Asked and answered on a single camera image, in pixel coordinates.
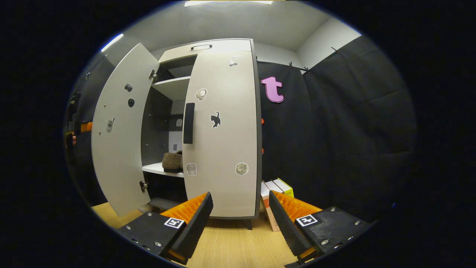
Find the sticker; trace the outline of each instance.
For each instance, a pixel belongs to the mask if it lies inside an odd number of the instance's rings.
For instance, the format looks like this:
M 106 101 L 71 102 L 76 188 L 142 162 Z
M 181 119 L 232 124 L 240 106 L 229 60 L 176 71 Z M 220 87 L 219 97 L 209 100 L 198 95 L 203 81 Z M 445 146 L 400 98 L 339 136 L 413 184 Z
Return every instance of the sticker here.
M 131 92 L 131 91 L 132 91 L 132 88 L 134 88 L 134 86 L 131 85 L 131 84 L 126 84 L 126 85 L 124 86 L 124 89 L 127 90 L 128 92 Z
M 301 218 L 297 218 L 296 220 L 302 227 L 308 226 L 310 224 L 317 222 L 317 220 L 311 214 Z
M 270 76 L 261 80 L 261 83 L 266 86 L 266 97 L 274 103 L 280 103 L 284 100 L 283 95 L 278 94 L 278 87 L 282 87 L 281 82 L 277 82 L 274 76 Z
M 197 93 L 195 93 L 195 98 L 203 101 L 206 95 L 207 95 L 207 90 L 205 88 L 202 88 L 199 91 L 197 91 Z
M 228 66 L 233 67 L 233 66 L 238 65 L 237 62 L 234 62 L 234 61 L 233 61 L 233 60 L 236 60 L 237 58 L 243 58 L 243 56 L 238 55 L 238 56 L 231 57 L 231 58 L 230 58 L 230 64 L 228 64 Z
M 219 125 L 221 125 L 220 112 L 216 112 L 216 113 L 217 115 L 210 115 L 210 121 L 214 123 L 212 128 L 216 128 Z
M 185 166 L 185 169 L 187 170 L 187 174 L 189 176 L 196 176 L 197 175 L 197 164 L 194 163 L 188 163 Z
M 246 163 L 238 163 L 238 165 L 235 167 L 235 172 L 238 175 L 246 175 L 248 173 L 249 167 Z
M 108 119 L 108 123 L 106 124 L 106 132 L 107 133 L 111 133 L 112 131 L 112 125 L 114 124 L 114 120 L 116 120 L 116 118 L 112 118 L 112 119 Z
M 185 221 L 184 220 L 179 220 L 179 219 L 175 219 L 175 218 L 170 218 L 168 219 L 164 225 L 168 226 L 168 227 L 172 227 L 172 228 L 176 228 L 176 229 L 179 229 L 180 226 L 182 226 L 182 224 L 184 223 Z
M 135 101 L 134 101 L 134 99 L 132 99 L 132 98 L 130 98 L 130 99 L 127 100 L 127 105 L 128 105 L 130 108 L 132 108 L 132 106 L 134 106 L 134 103 L 135 103 Z

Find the cabinet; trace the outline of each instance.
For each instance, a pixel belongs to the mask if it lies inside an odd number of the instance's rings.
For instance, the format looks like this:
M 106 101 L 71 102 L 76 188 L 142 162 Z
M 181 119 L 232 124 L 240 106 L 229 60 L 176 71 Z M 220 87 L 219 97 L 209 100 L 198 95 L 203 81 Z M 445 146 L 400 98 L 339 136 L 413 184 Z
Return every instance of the cabinet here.
M 99 97 L 91 143 L 99 184 L 119 216 L 146 203 L 168 208 L 183 202 L 165 193 L 190 199 L 209 191 L 211 217 L 257 217 L 261 111 L 256 66 L 251 39 L 182 45 L 158 61 L 139 43 L 124 57 Z M 180 148 L 183 172 L 164 172 L 163 153 Z

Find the top drawer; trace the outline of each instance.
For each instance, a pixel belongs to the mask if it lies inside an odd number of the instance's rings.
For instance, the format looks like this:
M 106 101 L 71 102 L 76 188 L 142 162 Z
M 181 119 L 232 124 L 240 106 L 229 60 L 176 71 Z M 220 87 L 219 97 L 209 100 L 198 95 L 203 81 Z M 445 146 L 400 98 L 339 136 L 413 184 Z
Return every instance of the top drawer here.
M 250 40 L 228 39 L 192 43 L 164 51 L 159 62 L 199 54 L 201 51 L 251 51 Z

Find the ceiling light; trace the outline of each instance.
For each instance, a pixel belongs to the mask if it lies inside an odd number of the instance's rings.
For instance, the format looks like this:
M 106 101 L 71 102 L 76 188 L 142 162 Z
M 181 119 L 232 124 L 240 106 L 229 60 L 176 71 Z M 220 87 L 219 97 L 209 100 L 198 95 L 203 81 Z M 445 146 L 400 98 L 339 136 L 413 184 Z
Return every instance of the ceiling light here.
M 117 42 L 117 40 L 121 39 L 121 37 L 123 37 L 123 36 L 124 36 L 124 34 L 120 34 L 120 35 L 116 36 L 113 40 L 111 40 L 111 42 L 109 42 L 109 44 L 107 44 L 105 47 L 103 47 L 101 49 L 101 52 L 104 52 L 106 49 L 108 49 L 108 47 L 110 47 L 112 44 Z
M 185 2 L 185 7 L 208 3 L 208 2 L 218 2 L 218 1 L 187 1 Z M 266 4 L 266 5 L 270 5 L 273 3 L 273 1 L 243 1 L 243 2 L 253 2 L 253 3 Z

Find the book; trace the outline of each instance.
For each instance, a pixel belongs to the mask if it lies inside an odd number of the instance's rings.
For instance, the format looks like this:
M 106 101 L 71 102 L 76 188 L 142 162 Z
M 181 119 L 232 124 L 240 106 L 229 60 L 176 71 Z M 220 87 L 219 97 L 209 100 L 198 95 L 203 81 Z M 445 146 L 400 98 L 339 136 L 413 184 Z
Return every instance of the book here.
M 283 192 L 274 182 L 261 181 L 261 197 L 263 197 L 263 203 L 264 203 L 264 208 L 266 210 L 266 215 L 268 216 L 269 223 L 271 224 L 271 228 L 273 229 L 273 232 L 277 232 L 279 231 L 279 226 L 278 226 L 278 223 L 276 222 L 276 219 L 274 218 L 271 208 L 269 207 L 269 191 L 270 190 L 273 190 L 279 193 Z
M 294 198 L 293 188 L 285 183 L 282 179 L 277 178 L 273 181 L 281 190 L 283 190 L 284 194 Z

